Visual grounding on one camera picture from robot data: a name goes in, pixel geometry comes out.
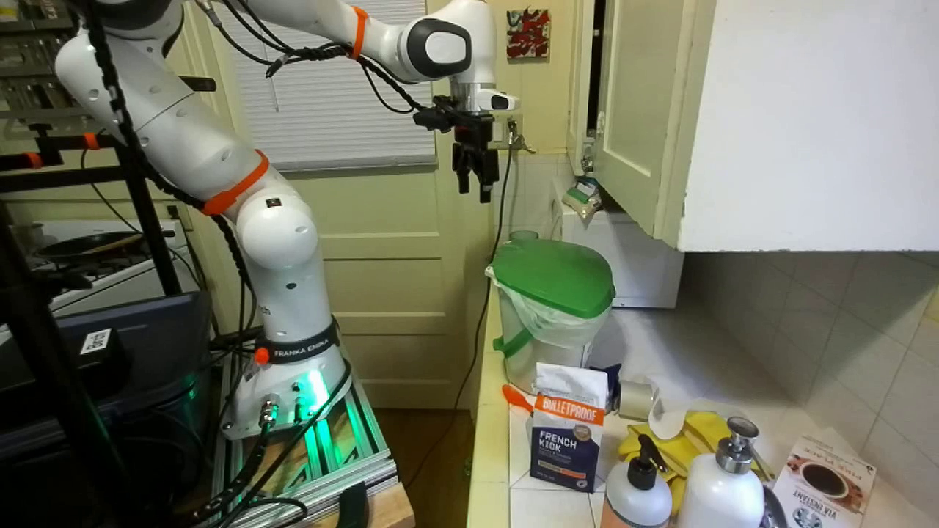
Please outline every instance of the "wall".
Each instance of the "wall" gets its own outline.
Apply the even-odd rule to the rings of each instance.
[[[694,256],[687,291],[792,400],[939,516],[939,256]]]

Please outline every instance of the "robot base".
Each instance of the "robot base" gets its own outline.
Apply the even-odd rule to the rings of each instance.
[[[236,414],[227,422],[229,441],[245,441],[267,431],[286,431],[305,426],[315,414],[326,414],[329,403],[340,403],[349,394],[352,373],[339,347],[326,351],[293,362],[252,366],[238,379]]]

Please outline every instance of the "small painting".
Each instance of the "small painting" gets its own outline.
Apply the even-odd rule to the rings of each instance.
[[[546,62],[552,51],[552,13],[549,10],[512,10],[505,13],[508,62]]]

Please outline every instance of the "floor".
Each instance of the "floor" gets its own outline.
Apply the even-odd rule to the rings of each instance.
[[[466,410],[375,410],[421,528],[461,528],[469,504]]]

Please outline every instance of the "box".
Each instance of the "box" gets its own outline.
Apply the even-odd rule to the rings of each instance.
[[[877,467],[857,456],[819,438],[801,438],[776,482],[776,492],[791,526],[854,528],[864,526],[876,475]]]
[[[594,492],[604,428],[609,376],[538,363],[532,478]]]

